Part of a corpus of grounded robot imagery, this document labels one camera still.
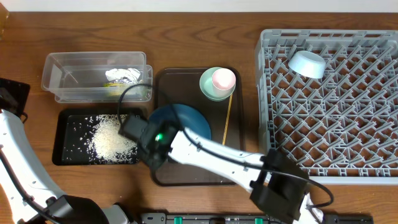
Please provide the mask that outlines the dark blue plate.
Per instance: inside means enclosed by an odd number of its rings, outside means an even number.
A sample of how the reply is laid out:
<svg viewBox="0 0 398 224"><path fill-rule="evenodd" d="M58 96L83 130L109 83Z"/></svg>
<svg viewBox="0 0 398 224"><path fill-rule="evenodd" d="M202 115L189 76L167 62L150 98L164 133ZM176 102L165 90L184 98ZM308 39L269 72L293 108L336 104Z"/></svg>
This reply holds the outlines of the dark blue plate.
<svg viewBox="0 0 398 224"><path fill-rule="evenodd" d="M162 121L176 121L176 117L172 111L174 108L181 123L196 132L203 138L211 139L211 128L206 118L195 108L183 104L166 105L157 108L149 116L149 121L161 123Z"/></svg>

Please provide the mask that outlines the pile of rice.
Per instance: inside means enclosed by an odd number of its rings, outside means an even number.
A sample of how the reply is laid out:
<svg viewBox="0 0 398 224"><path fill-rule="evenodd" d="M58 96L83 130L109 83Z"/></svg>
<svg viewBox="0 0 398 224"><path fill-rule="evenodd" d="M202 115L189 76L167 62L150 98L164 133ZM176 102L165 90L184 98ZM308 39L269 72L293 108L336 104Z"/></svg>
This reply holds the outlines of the pile of rice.
<svg viewBox="0 0 398 224"><path fill-rule="evenodd" d="M68 118L62 161L70 165L135 164L137 144L118 134L115 114Z"/></svg>

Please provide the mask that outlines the yellow green snack wrapper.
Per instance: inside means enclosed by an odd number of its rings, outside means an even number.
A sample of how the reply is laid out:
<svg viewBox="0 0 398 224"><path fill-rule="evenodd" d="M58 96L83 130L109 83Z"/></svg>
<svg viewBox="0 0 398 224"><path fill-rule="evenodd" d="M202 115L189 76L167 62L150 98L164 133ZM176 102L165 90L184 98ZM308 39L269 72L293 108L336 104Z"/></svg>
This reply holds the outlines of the yellow green snack wrapper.
<svg viewBox="0 0 398 224"><path fill-rule="evenodd" d="M121 95L127 87L142 83L144 83L142 80L137 82L130 80L113 80L109 83L105 83L103 86L108 89L109 96L118 96Z"/></svg>

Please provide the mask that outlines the white tissue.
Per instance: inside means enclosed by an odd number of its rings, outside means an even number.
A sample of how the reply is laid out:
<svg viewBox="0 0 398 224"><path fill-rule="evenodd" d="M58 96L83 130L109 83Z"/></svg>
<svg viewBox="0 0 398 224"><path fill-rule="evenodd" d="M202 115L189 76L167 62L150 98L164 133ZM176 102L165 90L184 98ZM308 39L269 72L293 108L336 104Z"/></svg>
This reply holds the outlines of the white tissue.
<svg viewBox="0 0 398 224"><path fill-rule="evenodd" d="M110 83L136 84L139 82L141 73L136 68L113 68L106 71L105 76Z"/></svg>

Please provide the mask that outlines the wooden chopstick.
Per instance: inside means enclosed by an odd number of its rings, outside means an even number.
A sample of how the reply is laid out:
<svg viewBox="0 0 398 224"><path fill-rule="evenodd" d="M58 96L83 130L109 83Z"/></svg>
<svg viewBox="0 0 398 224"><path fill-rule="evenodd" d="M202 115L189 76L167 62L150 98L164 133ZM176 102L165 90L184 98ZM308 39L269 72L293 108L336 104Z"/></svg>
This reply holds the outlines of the wooden chopstick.
<svg viewBox="0 0 398 224"><path fill-rule="evenodd" d="M231 94L229 96L229 101L228 101L228 110L227 110L227 114L226 114L226 121L225 121L225 126L224 126L222 145L225 145L225 143L226 143L226 137L227 137L227 133L228 133L229 117L230 117L230 114L231 114L232 102L233 102L233 95Z"/></svg>

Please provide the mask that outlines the mint green bowl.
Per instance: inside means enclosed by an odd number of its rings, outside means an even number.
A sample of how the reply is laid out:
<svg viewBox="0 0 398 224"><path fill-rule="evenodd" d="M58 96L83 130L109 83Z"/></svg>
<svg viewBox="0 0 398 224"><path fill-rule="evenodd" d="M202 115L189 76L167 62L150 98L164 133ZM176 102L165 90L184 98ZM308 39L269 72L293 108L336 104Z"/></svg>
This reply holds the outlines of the mint green bowl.
<svg viewBox="0 0 398 224"><path fill-rule="evenodd" d="M202 93L209 99L212 101L223 101L225 99L227 99L229 96L224 97L224 98L218 98L215 96L214 91L213 91L213 85L211 83L212 80L212 74L219 68L222 67L212 67L207 69L200 77L200 90L202 91Z"/></svg>

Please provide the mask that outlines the pink cup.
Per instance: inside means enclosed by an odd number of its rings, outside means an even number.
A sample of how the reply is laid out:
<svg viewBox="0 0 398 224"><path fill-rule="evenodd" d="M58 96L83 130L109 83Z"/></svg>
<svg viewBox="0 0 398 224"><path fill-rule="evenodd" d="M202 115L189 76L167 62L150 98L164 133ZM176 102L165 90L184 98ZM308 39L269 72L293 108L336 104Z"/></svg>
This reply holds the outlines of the pink cup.
<svg viewBox="0 0 398 224"><path fill-rule="evenodd" d="M230 69L219 68L212 74L211 83L215 96L224 98L233 91L236 84L236 76Z"/></svg>

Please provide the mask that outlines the light blue bowl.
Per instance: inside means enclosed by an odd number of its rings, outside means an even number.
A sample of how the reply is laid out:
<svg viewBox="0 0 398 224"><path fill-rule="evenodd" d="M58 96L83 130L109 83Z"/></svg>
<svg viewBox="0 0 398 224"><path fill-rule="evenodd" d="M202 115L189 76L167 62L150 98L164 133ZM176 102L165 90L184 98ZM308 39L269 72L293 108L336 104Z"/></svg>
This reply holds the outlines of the light blue bowl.
<svg viewBox="0 0 398 224"><path fill-rule="evenodd" d="M298 51L288 62L289 68L307 78L322 78L326 68L325 60L306 50Z"/></svg>

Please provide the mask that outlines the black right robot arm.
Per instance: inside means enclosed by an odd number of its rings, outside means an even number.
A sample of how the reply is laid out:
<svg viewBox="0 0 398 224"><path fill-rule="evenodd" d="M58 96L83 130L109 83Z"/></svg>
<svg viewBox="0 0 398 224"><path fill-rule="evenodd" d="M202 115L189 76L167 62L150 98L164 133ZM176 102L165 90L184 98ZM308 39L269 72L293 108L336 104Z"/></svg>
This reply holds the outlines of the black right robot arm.
<svg viewBox="0 0 398 224"><path fill-rule="evenodd" d="M258 209L284 223L323 221L324 213L310 198L308 174L279 151L239 151L173 122L143 121L133 135L141 147L141 159L151 169L167 159L199 167L241 186Z"/></svg>

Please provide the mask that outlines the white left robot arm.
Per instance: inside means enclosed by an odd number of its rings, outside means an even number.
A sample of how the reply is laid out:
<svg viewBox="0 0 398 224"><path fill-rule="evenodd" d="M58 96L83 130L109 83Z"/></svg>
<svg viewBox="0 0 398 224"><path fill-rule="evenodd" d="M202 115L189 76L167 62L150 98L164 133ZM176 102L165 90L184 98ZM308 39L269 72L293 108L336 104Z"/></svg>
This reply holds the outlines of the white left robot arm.
<svg viewBox="0 0 398 224"><path fill-rule="evenodd" d="M21 117L29 91L26 83L1 79L1 187L14 223L132 223L120 205L100 208L52 180L25 135Z"/></svg>

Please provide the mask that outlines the grey plastic dishwasher rack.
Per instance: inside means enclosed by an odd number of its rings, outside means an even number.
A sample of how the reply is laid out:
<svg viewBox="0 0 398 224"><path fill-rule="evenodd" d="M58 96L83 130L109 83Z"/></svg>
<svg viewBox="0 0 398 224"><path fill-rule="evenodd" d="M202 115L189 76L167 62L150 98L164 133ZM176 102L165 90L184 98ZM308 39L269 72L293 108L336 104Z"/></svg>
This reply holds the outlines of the grey plastic dishwasher rack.
<svg viewBox="0 0 398 224"><path fill-rule="evenodd" d="M294 72L301 50L326 62L322 78ZM397 32L266 29L255 49L259 145L313 180L397 183Z"/></svg>

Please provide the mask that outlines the brown serving tray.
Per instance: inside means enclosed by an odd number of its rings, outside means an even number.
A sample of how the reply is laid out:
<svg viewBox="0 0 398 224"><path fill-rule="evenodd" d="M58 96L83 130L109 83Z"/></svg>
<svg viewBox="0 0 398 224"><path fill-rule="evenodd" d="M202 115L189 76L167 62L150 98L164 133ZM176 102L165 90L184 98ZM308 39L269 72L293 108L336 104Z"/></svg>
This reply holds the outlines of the brown serving tray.
<svg viewBox="0 0 398 224"><path fill-rule="evenodd" d="M241 77L238 71L230 68L236 75L236 88L229 117L225 145L245 151L244 110L241 91ZM156 75L154 107L168 105L165 93L171 102L191 106L208 121L211 140L222 143L228 101L209 100L200 90L200 77L206 68L166 68ZM159 186L206 186L233 185L233 182L210 171L195 166L186 166L174 161L166 161L159 169L151 172L152 180Z"/></svg>

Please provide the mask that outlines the black rectangular tray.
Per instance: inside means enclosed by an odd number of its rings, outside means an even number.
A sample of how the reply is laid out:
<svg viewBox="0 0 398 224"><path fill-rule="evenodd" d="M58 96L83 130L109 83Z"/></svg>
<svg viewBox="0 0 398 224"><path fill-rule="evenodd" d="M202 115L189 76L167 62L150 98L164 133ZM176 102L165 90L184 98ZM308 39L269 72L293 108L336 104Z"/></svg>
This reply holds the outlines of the black rectangular tray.
<svg viewBox="0 0 398 224"><path fill-rule="evenodd" d="M58 116L52 162L56 166L135 164L137 144L118 134L115 109L65 109Z"/></svg>

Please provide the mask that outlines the clear plastic bin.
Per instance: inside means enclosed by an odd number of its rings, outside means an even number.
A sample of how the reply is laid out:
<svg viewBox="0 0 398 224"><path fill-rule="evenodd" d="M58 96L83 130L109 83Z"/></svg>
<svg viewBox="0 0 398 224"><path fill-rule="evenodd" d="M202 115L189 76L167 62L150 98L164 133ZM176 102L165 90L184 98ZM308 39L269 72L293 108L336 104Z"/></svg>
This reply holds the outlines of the clear plastic bin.
<svg viewBox="0 0 398 224"><path fill-rule="evenodd" d="M105 72L113 68L136 68L139 81L129 90L124 101L149 101L152 90L144 84L152 84L152 67L146 62L144 52L61 52L47 55L41 87L55 95L59 103L110 103L120 95L109 96L103 85L109 83Z"/></svg>

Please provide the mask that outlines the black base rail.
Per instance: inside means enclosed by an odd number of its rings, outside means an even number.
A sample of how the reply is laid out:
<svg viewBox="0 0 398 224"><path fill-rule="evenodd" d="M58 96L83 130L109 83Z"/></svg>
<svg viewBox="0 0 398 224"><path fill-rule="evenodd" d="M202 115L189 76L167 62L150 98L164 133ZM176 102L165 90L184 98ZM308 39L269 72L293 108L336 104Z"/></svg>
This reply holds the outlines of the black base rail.
<svg viewBox="0 0 398 224"><path fill-rule="evenodd" d="M282 221L268 215L182 215L166 213L143 213L140 224L281 224ZM324 224L374 224L367 215L325 214Z"/></svg>

